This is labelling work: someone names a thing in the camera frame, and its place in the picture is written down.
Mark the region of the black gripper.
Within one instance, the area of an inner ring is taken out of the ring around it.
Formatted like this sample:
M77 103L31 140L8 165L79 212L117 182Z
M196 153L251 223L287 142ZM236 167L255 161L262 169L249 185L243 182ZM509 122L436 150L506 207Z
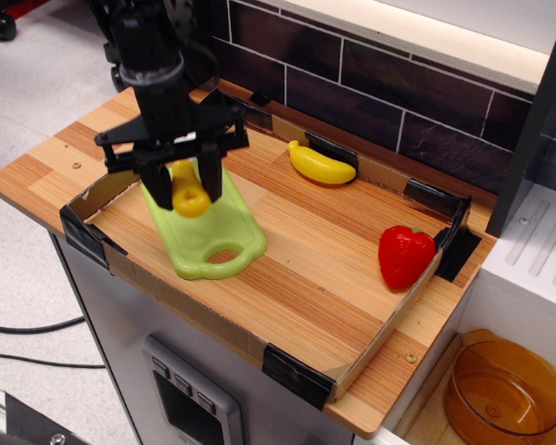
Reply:
M133 88L140 114L98 134L108 172L137 172L156 204L173 210L166 163L196 158L200 182L212 203L222 194L221 158L249 145L246 108L215 88L196 102L184 83Z

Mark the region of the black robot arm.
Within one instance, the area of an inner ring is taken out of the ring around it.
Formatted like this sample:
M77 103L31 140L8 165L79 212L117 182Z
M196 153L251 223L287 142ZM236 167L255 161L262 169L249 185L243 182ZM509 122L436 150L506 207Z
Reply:
M191 38L195 27L191 1L94 1L108 52L119 62L120 80L133 89L140 114L100 133L95 143L105 152L107 170L137 173L163 209L172 207L167 163L195 158L202 186L211 201L222 194L221 160L246 147L246 111L222 97L217 81L210 94L194 102L187 87L185 50L216 58Z

